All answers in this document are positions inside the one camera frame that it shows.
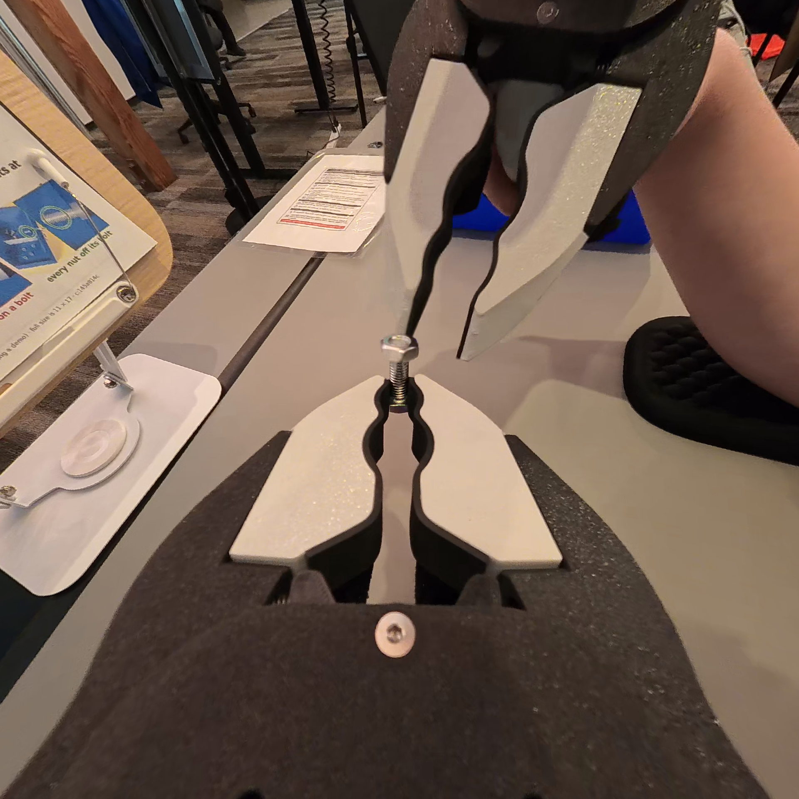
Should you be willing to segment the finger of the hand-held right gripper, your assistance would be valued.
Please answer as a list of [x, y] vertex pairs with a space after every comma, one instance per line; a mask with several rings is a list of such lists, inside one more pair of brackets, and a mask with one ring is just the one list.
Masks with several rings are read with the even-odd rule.
[[452, 238], [455, 206], [491, 160], [491, 98], [462, 62], [429, 61], [386, 179], [386, 289], [394, 334], [413, 337]]
[[494, 243], [459, 359], [473, 360], [510, 334], [586, 243], [589, 214], [642, 92], [599, 83], [535, 119], [524, 150], [525, 194]]

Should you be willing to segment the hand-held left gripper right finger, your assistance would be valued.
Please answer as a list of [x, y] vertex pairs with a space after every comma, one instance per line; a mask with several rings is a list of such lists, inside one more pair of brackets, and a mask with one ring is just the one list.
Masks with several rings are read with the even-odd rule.
[[412, 383], [409, 533], [418, 566], [432, 574], [559, 568], [563, 555], [502, 430], [429, 377]]

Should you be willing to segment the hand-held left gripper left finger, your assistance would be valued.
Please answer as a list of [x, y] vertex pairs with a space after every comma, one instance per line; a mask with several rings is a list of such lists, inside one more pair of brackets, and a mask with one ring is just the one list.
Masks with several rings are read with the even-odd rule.
[[234, 540], [237, 563], [367, 571], [382, 542], [385, 380], [377, 375], [297, 423]]

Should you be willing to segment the blue plastic bin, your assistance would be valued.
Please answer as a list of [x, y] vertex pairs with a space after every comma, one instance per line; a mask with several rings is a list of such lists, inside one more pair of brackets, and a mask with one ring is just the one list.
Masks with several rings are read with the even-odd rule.
[[[460, 236], [490, 241], [507, 222], [508, 217], [496, 209], [485, 196], [481, 196], [475, 210], [454, 217], [453, 229], [460, 231]], [[636, 196], [630, 191], [598, 226], [583, 248], [608, 252], [642, 252], [650, 245], [650, 232]]]

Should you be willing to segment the silver hex bolt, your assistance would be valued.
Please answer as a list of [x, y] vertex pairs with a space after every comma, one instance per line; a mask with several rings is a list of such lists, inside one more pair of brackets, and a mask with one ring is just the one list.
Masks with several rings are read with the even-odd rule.
[[419, 355], [419, 345], [408, 335], [389, 335], [381, 341], [381, 350], [388, 362], [388, 379], [392, 385], [392, 401], [407, 404], [410, 364]]

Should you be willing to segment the person's right forearm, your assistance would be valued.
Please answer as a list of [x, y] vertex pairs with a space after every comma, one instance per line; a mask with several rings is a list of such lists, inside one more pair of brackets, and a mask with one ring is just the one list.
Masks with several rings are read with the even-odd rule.
[[690, 111], [634, 193], [708, 344], [797, 408], [797, 140], [721, 26]]

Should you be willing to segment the black desk leg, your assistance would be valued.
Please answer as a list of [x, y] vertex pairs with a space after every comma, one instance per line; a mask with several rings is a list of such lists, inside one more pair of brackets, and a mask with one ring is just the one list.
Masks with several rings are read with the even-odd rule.
[[350, 2], [342, 2], [347, 35], [345, 45], [350, 57], [353, 80], [355, 84], [356, 104], [341, 104], [336, 101], [335, 71], [333, 66], [333, 51], [330, 38], [330, 19], [328, 17], [328, 3], [318, 1], [320, 34], [322, 38], [322, 50], [324, 59], [320, 59], [317, 49], [314, 28], [305, 1], [291, 1], [295, 16], [295, 24], [300, 36], [300, 42], [305, 55], [305, 62], [308, 73], [312, 80], [315, 93], [315, 105], [296, 105], [294, 113], [303, 114], [325, 114], [328, 116], [333, 126], [337, 125], [336, 113], [349, 113], [357, 111], [360, 117], [361, 128], [367, 126], [367, 113], [365, 97], [360, 75], [360, 62], [367, 58], [365, 53], [361, 54], [357, 47], [357, 37], [359, 32], [356, 27]]

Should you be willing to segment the laminated instruction sheet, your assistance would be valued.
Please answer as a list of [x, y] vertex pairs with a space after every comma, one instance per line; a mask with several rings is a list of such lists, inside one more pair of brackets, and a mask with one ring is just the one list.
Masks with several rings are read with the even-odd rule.
[[245, 235], [251, 245], [355, 254], [385, 213], [384, 159], [326, 151]]

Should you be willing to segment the black floor stand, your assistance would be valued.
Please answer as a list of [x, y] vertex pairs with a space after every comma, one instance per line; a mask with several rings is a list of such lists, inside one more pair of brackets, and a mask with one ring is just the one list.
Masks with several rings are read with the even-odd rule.
[[249, 223], [263, 206], [248, 176], [267, 178], [245, 120], [225, 77], [217, 48], [194, 1], [122, 2], [148, 55], [175, 90], [205, 153], [224, 185], [232, 207], [225, 226], [231, 234]]

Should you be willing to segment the black wrist rest pad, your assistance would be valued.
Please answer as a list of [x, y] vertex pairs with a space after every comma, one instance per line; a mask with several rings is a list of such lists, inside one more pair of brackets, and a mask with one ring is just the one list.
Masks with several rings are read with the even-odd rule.
[[689, 316], [646, 322], [625, 345], [623, 390], [644, 420], [681, 438], [798, 465], [798, 410], [740, 375]]

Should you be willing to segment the blue cloth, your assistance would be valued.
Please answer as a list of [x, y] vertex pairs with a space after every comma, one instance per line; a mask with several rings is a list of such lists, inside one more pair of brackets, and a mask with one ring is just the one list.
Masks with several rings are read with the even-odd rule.
[[158, 109], [161, 79], [120, 1], [82, 2], [97, 33], [116, 58], [136, 97]]

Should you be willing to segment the printed instruction poster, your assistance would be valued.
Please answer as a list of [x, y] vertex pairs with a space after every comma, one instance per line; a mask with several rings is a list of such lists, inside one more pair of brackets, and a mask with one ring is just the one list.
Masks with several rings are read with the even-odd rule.
[[155, 247], [153, 239], [1, 113], [1, 374]]

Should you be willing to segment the wooden document stand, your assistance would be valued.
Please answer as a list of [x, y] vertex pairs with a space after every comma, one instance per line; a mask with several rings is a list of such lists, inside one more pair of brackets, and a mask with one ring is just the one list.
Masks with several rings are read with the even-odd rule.
[[127, 272], [136, 302], [127, 303], [109, 289], [17, 369], [15, 381], [2, 380], [2, 427], [5, 436], [20, 419], [88, 358], [96, 345], [125, 323], [165, 283], [174, 263], [167, 229], [155, 208], [39, 88], [4, 53], [2, 104], [50, 150], [122, 215], [151, 236], [155, 247]]

